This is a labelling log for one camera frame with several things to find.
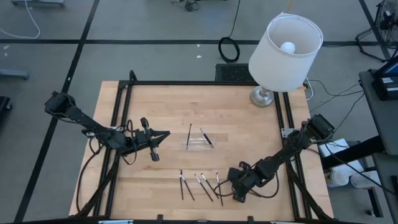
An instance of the wooden tabletop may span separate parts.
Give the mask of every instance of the wooden tabletop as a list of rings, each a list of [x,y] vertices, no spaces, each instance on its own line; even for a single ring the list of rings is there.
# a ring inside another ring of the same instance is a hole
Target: wooden tabletop
[[[117,82],[103,82],[94,119],[103,126],[111,122]],[[225,180],[230,167],[238,167],[240,161],[250,164],[260,158],[271,156],[282,147],[275,103],[267,108],[256,108],[249,100],[253,86],[133,86],[128,119],[134,129],[142,129],[139,119],[146,117],[154,130],[169,130],[171,135],[160,145],[159,162],[151,161],[149,150],[138,152],[137,161],[128,166],[120,162],[111,218],[156,219],[163,214],[165,220],[293,220],[289,186],[285,165],[278,170],[279,193],[270,199],[246,197],[246,203],[223,198],[221,206],[212,191],[211,202],[194,174],[203,173],[215,186],[215,174]],[[310,117],[305,93],[302,88],[289,93],[296,127]],[[189,125],[191,133],[200,134],[202,128],[215,139],[215,148],[204,151],[187,151],[182,142],[187,140]],[[88,165],[80,192],[80,207],[90,199],[98,186],[104,150]],[[91,156],[86,147],[83,163]],[[134,155],[127,157],[132,161]],[[301,153],[307,189],[324,211],[333,216],[330,199],[323,176],[319,156],[311,151]],[[183,186],[181,199],[178,170],[182,169],[195,197],[193,201]],[[263,195],[275,192],[276,180],[256,189]],[[222,193],[231,192],[231,184],[222,186]],[[108,193],[103,194],[101,213]],[[75,196],[70,214],[76,213]]]

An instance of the white cable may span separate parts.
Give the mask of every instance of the white cable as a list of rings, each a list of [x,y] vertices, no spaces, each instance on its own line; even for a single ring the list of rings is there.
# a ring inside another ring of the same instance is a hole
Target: white cable
[[[313,97],[313,90],[312,90],[312,86],[311,86],[310,80],[308,80],[307,77],[305,77],[305,79],[307,80],[308,87],[310,87],[310,90],[311,90],[311,96],[309,98],[307,98],[307,101],[308,101],[308,100],[311,100],[311,98]]]
[[[4,31],[4,30],[0,27],[0,31],[1,31],[2,33],[6,34],[6,35],[8,35],[8,36],[11,36],[11,37],[23,38],[23,39],[37,39],[37,38],[39,37],[39,35],[40,35],[40,28],[39,28],[39,26],[36,24],[36,21],[33,19],[32,14],[30,13],[29,8],[27,7],[27,0],[25,0],[25,6],[26,6],[27,13],[29,14],[30,18],[32,19],[32,22],[35,24],[35,26],[36,26],[36,28],[37,28],[37,31],[38,31],[37,35],[36,35],[35,37],[24,37],[24,36],[14,35],[14,34],[10,34],[10,33],[6,32],[6,31]]]

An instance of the silver lamp base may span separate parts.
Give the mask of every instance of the silver lamp base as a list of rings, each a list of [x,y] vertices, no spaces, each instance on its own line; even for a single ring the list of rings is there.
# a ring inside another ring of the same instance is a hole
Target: silver lamp base
[[[274,101],[274,95],[270,90],[257,86],[250,93],[250,101],[258,108],[265,108]]]

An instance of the black cable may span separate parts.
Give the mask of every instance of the black cable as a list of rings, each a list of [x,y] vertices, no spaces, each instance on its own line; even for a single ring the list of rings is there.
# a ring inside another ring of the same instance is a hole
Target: black cable
[[[239,57],[241,56],[241,49],[239,48],[238,43],[236,43],[232,38],[232,33],[234,32],[235,29],[235,23],[236,23],[236,18],[238,17],[238,12],[239,12],[239,7],[241,5],[241,0],[238,1],[238,6],[236,8],[236,14],[235,14],[235,19],[234,19],[234,24],[232,26],[232,30],[231,33],[229,34],[229,36],[227,37],[223,37],[220,39],[220,41],[218,42],[218,52],[221,55],[221,58],[226,62],[226,63],[235,63],[239,60]],[[223,53],[223,50],[221,49],[221,45],[223,44],[224,41],[228,40],[229,42],[231,42],[234,45],[234,48],[236,50],[236,57],[234,59],[230,59],[228,57],[226,57]]]
[[[128,121],[127,121],[127,125],[126,125],[126,127],[127,127],[127,130],[130,132],[130,134],[131,134],[131,139],[134,139],[134,136],[133,136],[133,134],[132,134],[132,121],[129,119]],[[126,164],[127,165],[133,165],[133,163],[135,163],[136,162],[136,159],[137,159],[137,147],[134,147],[134,160],[130,163],[130,162],[128,162],[125,158],[124,158],[125,156],[122,156],[122,159],[126,162]]]
[[[79,207],[79,194],[80,194],[80,186],[81,186],[81,177],[83,176],[83,173],[88,165],[88,163],[96,156],[100,153],[101,149],[103,148],[103,145],[98,148],[98,150],[96,152],[93,152],[93,155],[90,156],[90,158],[88,158],[88,160],[86,161],[85,165],[83,166],[83,168],[81,168],[80,171],[80,175],[79,175],[79,179],[78,179],[78,183],[77,183],[77,190],[76,190],[76,209],[78,212],[80,212],[80,207]]]
[[[68,120],[65,120],[65,119],[63,119],[63,118],[58,118],[58,117],[56,117],[56,115],[58,114],[58,115],[63,115],[64,116],[64,114],[62,114],[62,113],[53,113],[53,112],[51,112],[51,111],[47,111],[47,112],[49,112],[54,118],[57,118],[58,120],[60,120],[60,121],[63,121],[63,122],[66,122],[66,123],[70,123],[70,124],[79,124],[79,125],[82,125],[82,126],[84,126],[84,125],[87,125],[87,126],[91,126],[93,129],[95,129],[95,131],[96,132],[98,132],[98,128],[96,127],[96,126],[94,126],[94,125],[91,125],[91,124],[86,124],[86,123],[82,123],[82,122],[77,122],[77,121],[68,121]],[[118,126],[117,128],[116,128],[116,130],[118,129],[118,128],[124,128],[125,126]],[[116,141],[117,143],[119,143],[119,145],[121,145],[121,146],[123,146],[123,143],[121,143],[119,140],[117,140],[116,138],[114,138],[114,136],[110,136],[114,141]]]
[[[278,178],[278,172],[275,172],[275,176],[276,176],[276,191],[274,194],[270,195],[270,196],[266,196],[266,195],[261,195],[260,193],[257,193],[256,191],[254,191],[253,189],[251,189],[249,192],[250,194],[260,197],[260,198],[273,198],[275,197],[278,192],[279,192],[279,178]]]
[[[352,112],[352,110],[355,107],[355,104],[365,95],[365,93],[362,94],[362,96],[360,96],[353,104],[353,106],[351,107],[351,109],[348,111],[347,115],[343,118],[343,120],[341,121],[341,123],[337,126],[337,128],[335,129],[334,133],[337,132],[337,130],[341,127],[341,125],[343,124],[343,122],[347,119],[348,115]]]
[[[232,190],[231,193],[226,194],[226,195],[222,195],[222,194],[219,194],[219,193],[216,192],[216,189],[217,189],[218,187],[220,187],[221,185],[223,185],[223,184],[225,184],[225,183],[227,183],[227,182],[229,182],[229,180],[224,180],[224,181],[222,181],[221,183],[217,184],[217,186],[214,188],[214,193],[215,193],[217,196],[219,196],[219,197],[229,197],[229,196],[235,194],[235,191],[234,191],[234,190]]]
[[[392,54],[390,60],[392,60],[392,59],[397,55],[397,52],[398,52],[398,47],[396,47],[396,50],[395,50],[394,53]]]
[[[327,94],[327,95],[330,95],[330,96],[348,96],[348,95],[352,95],[352,94],[353,94],[353,93],[347,93],[347,94],[341,94],[341,93],[339,93],[339,94],[332,94],[332,93],[329,93],[329,91],[326,89],[326,86],[325,86],[325,85],[323,84],[323,82],[321,82],[320,80],[309,80],[309,81],[320,83],[320,84],[322,85],[323,89],[325,90],[326,94]],[[357,84],[351,86],[349,89],[347,89],[347,90],[345,90],[345,91],[348,91],[348,90],[350,90],[352,87],[357,86],[357,85],[359,85],[359,83],[357,83]]]
[[[349,87],[347,90],[344,90],[344,91],[340,92],[339,94],[337,94],[336,96],[333,96],[333,97],[330,98],[329,100],[326,100],[326,101],[323,102],[321,105],[316,106],[315,108],[313,108],[312,110],[310,110],[310,112],[312,112],[312,111],[314,111],[315,109],[317,109],[317,108],[323,106],[324,104],[330,102],[332,99],[334,99],[334,98],[336,98],[336,97],[338,97],[338,96],[343,96],[342,93],[344,93],[344,92],[346,92],[346,91],[352,89],[354,86],[357,86],[357,85],[359,85],[359,83],[358,83],[358,84],[355,84],[355,85],[353,85],[353,86],[351,86],[351,87]],[[356,93],[362,93],[362,92],[363,92],[363,90],[361,90],[361,91],[355,91],[355,92],[352,92],[352,93],[347,93],[347,94],[345,94],[345,96],[352,95],[352,94],[356,94]]]
[[[117,129],[120,128],[120,127],[123,127],[122,132],[129,131],[129,132],[131,133],[131,139],[134,139],[133,130],[132,130],[133,125],[132,125],[132,121],[131,121],[130,119],[127,121],[127,125],[125,125],[125,126],[119,126],[119,127],[117,127]],[[94,151],[91,142],[92,142],[92,140],[93,140],[95,137],[97,137],[97,136],[99,136],[99,135],[101,135],[101,134],[106,134],[106,133],[97,133],[97,134],[95,134],[92,138],[90,138],[90,140],[88,141],[88,145],[89,145],[90,151],[93,153],[93,155],[91,155],[91,157],[88,158],[88,160],[86,161],[85,165],[83,166],[83,168],[81,168],[81,171],[80,171],[80,175],[79,175],[79,179],[78,179],[78,185],[77,185],[77,190],[76,190],[76,209],[77,209],[78,212],[81,212],[80,207],[79,207],[79,194],[80,194],[81,178],[83,177],[83,173],[84,173],[84,171],[85,171],[85,169],[86,169],[88,163],[89,163],[96,155],[98,155],[98,154],[100,153],[101,149],[102,149],[103,146],[104,146],[104,145],[101,145],[101,143],[98,141],[98,150],[97,150],[97,151]],[[122,156],[122,159],[123,159],[128,165],[133,165],[133,163],[135,163],[135,161],[136,161],[136,159],[137,159],[137,148],[135,147],[135,155],[134,155],[134,160],[133,160],[132,163],[128,163],[128,161],[124,158],[124,156]]]
[[[184,7],[179,6],[177,3],[179,2],[171,2],[173,5],[178,6],[187,12],[195,12],[200,9],[199,3],[197,3],[197,0],[193,0],[193,2],[190,2],[189,0],[186,1]]]
[[[71,100],[69,97],[68,97],[67,99],[68,99],[70,105],[75,105],[74,102],[72,102],[72,100]],[[86,123],[82,123],[82,122],[78,122],[78,121],[68,121],[68,120],[65,120],[65,119],[63,119],[63,118],[59,118],[59,117],[56,116],[56,115],[65,116],[63,113],[54,113],[54,112],[49,111],[49,110],[47,110],[47,109],[46,109],[45,111],[46,111],[47,113],[51,114],[51,116],[53,116],[54,118],[57,118],[58,120],[63,121],[63,122],[65,122],[65,123],[80,124],[80,125],[82,125],[82,126],[84,126],[84,125],[86,125],[86,126],[91,126],[91,127],[93,127],[95,130],[97,130],[96,126],[93,126],[93,125],[91,125],[91,124],[86,124]]]
[[[318,154],[318,155],[319,155],[319,152],[318,152],[318,151],[316,151],[316,150],[314,150],[314,149],[310,149],[310,148],[308,148],[308,149],[306,149],[306,150],[308,150],[308,151],[311,151],[311,152],[314,152],[314,153],[316,153],[316,154]]]
[[[366,177],[364,174],[362,174],[360,171],[358,171],[357,169],[355,169],[353,166],[349,165],[348,163],[344,162],[343,160],[341,160],[339,157],[337,157],[328,147],[328,144],[325,144],[326,148],[328,149],[329,153],[331,156],[333,156],[338,162],[340,162],[341,164],[344,164],[346,166],[348,166],[349,168],[351,168],[353,171],[355,171],[356,173],[358,173],[359,175],[363,176],[365,179],[368,179],[370,182],[376,184],[376,186],[380,187],[381,189],[383,189],[384,191],[392,194],[392,195],[397,195],[394,191],[383,187],[381,184],[377,183],[376,181],[370,179],[369,177]]]

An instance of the light bulb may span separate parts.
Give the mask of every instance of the light bulb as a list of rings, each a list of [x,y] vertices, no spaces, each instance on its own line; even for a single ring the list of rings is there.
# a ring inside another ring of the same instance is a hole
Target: light bulb
[[[291,42],[284,42],[280,46],[280,49],[283,50],[284,52],[294,54],[294,52],[296,51],[296,46]]]

